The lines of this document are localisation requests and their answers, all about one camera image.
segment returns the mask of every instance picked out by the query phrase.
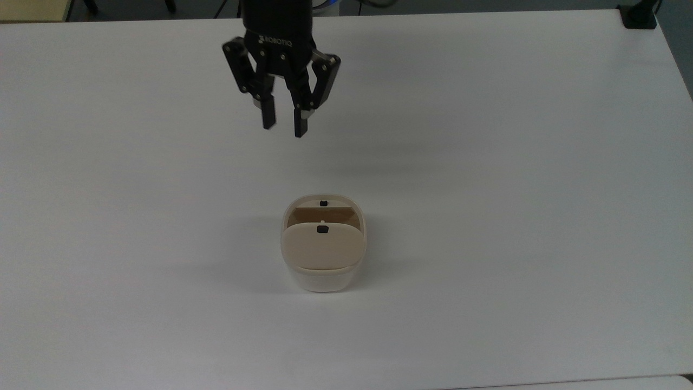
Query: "cable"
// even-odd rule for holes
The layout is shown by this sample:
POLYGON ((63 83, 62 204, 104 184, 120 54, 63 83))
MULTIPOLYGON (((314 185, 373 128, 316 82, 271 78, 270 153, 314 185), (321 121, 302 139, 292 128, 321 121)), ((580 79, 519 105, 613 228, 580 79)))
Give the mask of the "cable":
POLYGON ((226 5, 226 2, 227 2, 227 0, 224 0, 224 1, 221 3, 221 7, 219 7, 219 10, 217 10, 217 13, 214 14, 214 19, 216 19, 216 18, 219 17, 219 14, 221 13, 221 10, 224 9, 224 6, 226 5))

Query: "white table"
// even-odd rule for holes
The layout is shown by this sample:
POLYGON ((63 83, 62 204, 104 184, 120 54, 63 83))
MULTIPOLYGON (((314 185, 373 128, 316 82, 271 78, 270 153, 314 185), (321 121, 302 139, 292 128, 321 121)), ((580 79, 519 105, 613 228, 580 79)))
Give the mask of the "white table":
POLYGON ((494 390, 693 390, 693 384, 681 376, 630 378, 618 380, 589 380, 527 384, 524 386, 491 387, 494 390))
POLYGON ((240 21, 0 26, 0 387, 380 389, 693 372, 693 104, 615 10, 319 18, 294 139, 240 21), (284 208, 367 215, 302 291, 284 208))

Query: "beige lid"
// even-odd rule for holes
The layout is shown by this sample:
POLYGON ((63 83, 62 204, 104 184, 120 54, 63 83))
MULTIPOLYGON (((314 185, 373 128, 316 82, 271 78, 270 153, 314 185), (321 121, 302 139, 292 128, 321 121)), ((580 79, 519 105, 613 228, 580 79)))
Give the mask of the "beige lid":
POLYGON ((294 269, 344 269, 363 258, 365 228, 363 214, 351 199, 327 194, 304 196, 284 214, 281 252, 294 269))

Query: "robotic arm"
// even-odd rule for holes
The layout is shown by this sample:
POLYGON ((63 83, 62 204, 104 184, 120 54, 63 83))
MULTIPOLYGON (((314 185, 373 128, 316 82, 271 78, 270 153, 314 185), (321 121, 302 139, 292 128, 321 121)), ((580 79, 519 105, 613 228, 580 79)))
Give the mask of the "robotic arm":
POLYGON ((283 78, 294 103, 294 134, 308 130, 308 118, 330 94, 341 60, 316 49, 313 40, 312 0, 241 0, 245 37, 223 44, 224 54, 242 93, 250 93, 262 111, 263 127, 277 119, 274 78, 283 78), (250 54, 257 64, 253 70, 250 54), (316 77, 308 84, 309 63, 316 77))

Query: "white container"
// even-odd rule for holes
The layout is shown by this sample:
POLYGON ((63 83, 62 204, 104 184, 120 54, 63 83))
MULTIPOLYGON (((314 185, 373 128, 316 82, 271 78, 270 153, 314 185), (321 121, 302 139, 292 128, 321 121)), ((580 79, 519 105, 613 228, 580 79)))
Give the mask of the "white container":
POLYGON ((318 194, 291 203, 281 226, 281 254, 301 287, 345 288, 366 253, 366 221, 351 199, 318 194))

